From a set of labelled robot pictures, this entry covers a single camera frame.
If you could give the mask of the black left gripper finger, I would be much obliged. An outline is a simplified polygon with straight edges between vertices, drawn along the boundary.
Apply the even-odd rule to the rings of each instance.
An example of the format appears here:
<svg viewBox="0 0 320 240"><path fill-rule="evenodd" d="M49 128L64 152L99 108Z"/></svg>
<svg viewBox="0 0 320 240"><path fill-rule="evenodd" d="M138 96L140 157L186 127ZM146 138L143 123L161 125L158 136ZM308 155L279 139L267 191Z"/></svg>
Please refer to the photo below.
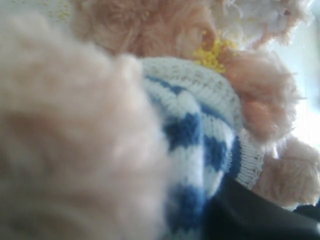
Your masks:
<svg viewBox="0 0 320 240"><path fill-rule="evenodd" d="M206 204L204 240L318 240L319 222L285 210L240 183L223 177L217 193Z"/></svg>

